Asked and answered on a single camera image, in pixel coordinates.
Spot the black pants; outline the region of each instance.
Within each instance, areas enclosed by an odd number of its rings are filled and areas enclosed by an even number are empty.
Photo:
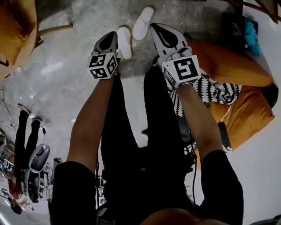
[[[31,134],[25,148],[25,130],[28,116],[27,112],[21,111],[16,141],[14,144],[14,165],[15,167],[20,167],[21,169],[28,169],[29,158],[33,150],[36,148],[40,127],[40,122],[37,120],[31,123]]]
[[[122,208],[122,202],[126,202],[122,198],[127,196],[131,206],[132,202],[138,207],[146,205],[149,214],[165,208],[166,204],[171,207],[174,198],[185,199],[186,173],[183,170],[184,145],[177,117],[164,75],[158,66],[153,66],[145,75],[144,101],[149,135],[148,147],[140,149],[127,116],[120,77],[114,78],[101,137],[101,154],[103,179],[111,186],[111,194],[105,195],[107,202],[117,202],[116,208]],[[176,193],[168,195],[167,192],[174,188]],[[159,208],[149,209],[149,196],[159,202]]]

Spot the black shirt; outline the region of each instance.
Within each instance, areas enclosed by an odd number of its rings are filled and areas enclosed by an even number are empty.
[[[242,186],[226,154],[221,150],[209,153],[202,161],[201,172],[205,197],[201,206],[189,200],[186,191],[183,191],[184,184],[166,189],[172,178],[167,177],[160,184],[155,177],[139,177],[139,183],[133,185],[133,196],[125,195],[124,201],[116,203],[116,224],[140,224],[150,214],[165,208],[182,208],[199,218],[216,219],[231,225],[242,224]],[[80,163],[66,162],[57,166],[50,204],[53,225],[96,224],[94,182],[94,174]]]

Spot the gray floor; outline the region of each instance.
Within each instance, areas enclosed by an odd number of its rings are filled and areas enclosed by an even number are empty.
[[[97,83],[86,72],[86,59],[95,42],[120,25],[126,24],[132,29],[146,5],[156,8],[153,22],[165,23],[196,39],[211,41],[220,41],[221,13],[231,10],[229,4],[217,0],[40,1],[40,29],[69,21],[74,23],[74,28],[44,37],[44,44],[34,50],[21,72],[6,78],[2,88],[14,125],[18,124],[18,103],[27,106],[33,115],[42,117],[47,131],[44,143],[50,146],[51,157],[66,159],[73,122]],[[133,59],[121,61],[119,70],[131,126],[139,146],[144,146],[147,139],[140,133],[147,127],[143,80],[157,55],[150,33],[142,41],[133,40],[133,51]],[[16,131],[4,127],[10,127],[13,120],[2,102],[0,112],[0,127],[14,141]],[[40,131],[38,144],[42,141]]]

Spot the orange sofa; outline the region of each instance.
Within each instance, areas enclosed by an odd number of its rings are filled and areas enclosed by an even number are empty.
[[[271,107],[260,90],[260,87],[270,86],[273,79],[245,54],[208,42],[188,40],[187,43],[209,77],[218,82],[243,85],[231,106],[216,102],[209,105],[217,122],[226,115],[223,121],[234,151],[274,119]]]

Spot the person's right arm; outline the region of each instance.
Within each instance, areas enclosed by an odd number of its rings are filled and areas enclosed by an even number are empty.
[[[180,87],[177,92],[202,162],[211,151],[223,149],[219,127],[192,85]]]
[[[231,225],[242,224],[243,190],[222,151],[218,125],[191,85],[180,87],[177,92],[200,155],[201,184],[205,198],[198,216]]]

